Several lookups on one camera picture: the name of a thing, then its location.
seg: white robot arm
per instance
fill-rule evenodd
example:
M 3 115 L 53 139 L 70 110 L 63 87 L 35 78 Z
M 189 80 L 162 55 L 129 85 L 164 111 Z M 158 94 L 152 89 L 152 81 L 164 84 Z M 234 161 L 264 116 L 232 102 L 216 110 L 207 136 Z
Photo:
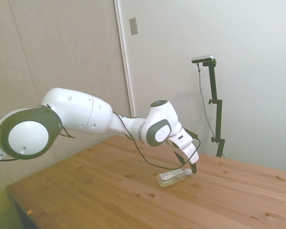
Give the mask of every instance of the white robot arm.
M 188 160 L 197 172 L 199 157 L 193 139 L 169 101 L 152 103 L 146 119 L 125 118 L 99 98 L 62 88 L 50 90 L 39 107 L 16 110 L 0 119 L 0 160 L 7 154 L 16 159 L 41 156 L 63 128 L 93 134 L 113 130 L 152 147 L 166 141 L 180 162 Z

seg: black metal pole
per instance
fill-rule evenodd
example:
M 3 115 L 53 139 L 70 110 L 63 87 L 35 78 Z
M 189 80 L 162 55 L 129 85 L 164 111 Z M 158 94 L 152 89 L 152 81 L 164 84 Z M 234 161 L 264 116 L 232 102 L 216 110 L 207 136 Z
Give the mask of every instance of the black metal pole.
M 221 157 L 224 150 L 225 140 L 220 138 L 221 136 L 221 114 L 222 114 L 222 107 L 223 101 L 217 99 L 217 91 L 216 91 L 216 80 L 215 80 L 215 67 L 216 67 L 216 59 L 212 61 L 203 62 L 203 66 L 209 67 L 209 74 L 210 74 L 210 84 L 211 84 L 211 93 L 212 99 L 209 100 L 209 104 L 217 104 L 216 107 L 216 129 L 215 129 L 215 138 L 212 137 L 212 142 L 218 143 L 218 149 L 216 156 Z

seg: bottle label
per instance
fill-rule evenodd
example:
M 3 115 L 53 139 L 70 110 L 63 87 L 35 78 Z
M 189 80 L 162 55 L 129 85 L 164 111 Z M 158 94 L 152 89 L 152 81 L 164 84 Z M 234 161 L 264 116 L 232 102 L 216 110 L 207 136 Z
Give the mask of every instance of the bottle label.
M 168 180 L 178 174 L 181 174 L 183 172 L 182 169 L 176 169 L 176 170 L 172 170 L 172 171 L 168 171 L 166 173 L 162 173 L 160 174 L 160 177 L 163 179 L 163 180 Z

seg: wooden tabletop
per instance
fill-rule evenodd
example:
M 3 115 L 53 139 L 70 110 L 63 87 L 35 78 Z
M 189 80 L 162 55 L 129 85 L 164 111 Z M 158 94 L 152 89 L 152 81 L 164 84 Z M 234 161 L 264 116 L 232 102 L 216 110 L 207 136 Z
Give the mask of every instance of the wooden tabletop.
M 138 146 L 152 163 L 179 165 L 169 147 Z M 160 187 L 166 170 L 113 136 L 8 192 L 42 229 L 286 229 L 286 172 L 204 154 L 197 167 Z

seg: black cable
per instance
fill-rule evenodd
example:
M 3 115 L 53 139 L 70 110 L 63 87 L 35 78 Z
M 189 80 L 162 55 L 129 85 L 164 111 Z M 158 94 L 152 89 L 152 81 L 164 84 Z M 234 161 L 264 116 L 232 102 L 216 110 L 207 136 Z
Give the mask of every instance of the black cable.
M 68 131 L 66 130 L 66 128 L 65 128 L 64 126 L 63 126 L 63 129 L 64 129 L 64 131 L 67 133 L 67 135 L 63 135 L 63 134 L 59 133 L 61 136 L 68 137 L 68 138 L 76 138 L 76 137 L 72 137 L 72 136 L 68 133 Z
M 16 161 L 18 159 L 6 159 L 6 160 L 0 160 L 0 162 L 4 162 L 4 161 Z
M 201 95 L 201 98 L 202 98 L 202 104 L 204 105 L 204 115 L 205 115 L 206 121 L 207 121 L 207 123 L 208 123 L 208 125 L 209 125 L 209 127 L 210 127 L 210 130 L 211 130 L 211 132 L 212 132 L 213 138 L 215 138 L 213 129 L 211 128 L 211 125 L 210 125 L 210 123 L 209 123 L 209 119 L 208 119 L 208 117 L 207 117 L 207 115 L 206 115 L 205 104 L 204 104 L 204 97 L 203 97 L 203 95 L 202 95 L 202 90 L 201 90 L 201 77 L 200 77 L 200 72 L 201 72 L 201 70 L 200 70 L 200 68 L 199 68 L 199 63 L 197 63 L 197 67 L 198 67 L 198 73 L 199 73 L 199 89 L 200 89 L 200 95 Z
M 127 129 L 127 127 L 125 126 L 125 124 L 124 124 L 123 120 L 121 119 L 121 117 L 120 117 L 116 112 L 113 111 L 113 113 L 114 113 L 116 116 L 118 116 L 118 118 L 119 118 L 120 121 L 122 122 L 122 124 L 123 124 L 125 130 L 128 132 L 128 134 L 129 134 L 130 137 L 132 138 L 132 141 L 134 142 L 135 147 L 137 148 L 137 150 L 139 151 L 139 153 L 141 154 L 141 156 L 143 157 L 143 159 L 144 159 L 148 164 L 150 164 L 151 166 L 155 166 L 155 167 L 158 167 L 158 168 L 169 169 L 169 170 L 180 169 L 180 168 L 182 168 L 186 163 L 188 163 L 188 162 L 190 161 L 190 159 L 192 158 L 192 156 L 194 155 L 194 153 L 196 153 L 196 152 L 197 152 L 197 149 L 200 147 L 201 142 L 200 142 L 199 138 L 196 138 L 196 139 L 199 141 L 199 145 L 198 145 L 197 149 L 193 152 L 193 154 L 189 157 L 189 159 L 188 159 L 183 165 L 181 165 L 181 166 L 179 166 L 179 167 L 177 167 L 177 168 L 167 168 L 167 167 L 162 167 L 162 166 L 158 166 L 158 165 L 152 164 L 152 163 L 150 163 L 150 162 L 144 157 L 144 155 L 143 155 L 143 154 L 141 153 L 141 151 L 139 150 L 139 147 L 137 146 L 137 144 L 136 144 L 136 142 L 135 142 L 135 140 L 134 140 L 132 134 L 128 131 L 128 129 Z

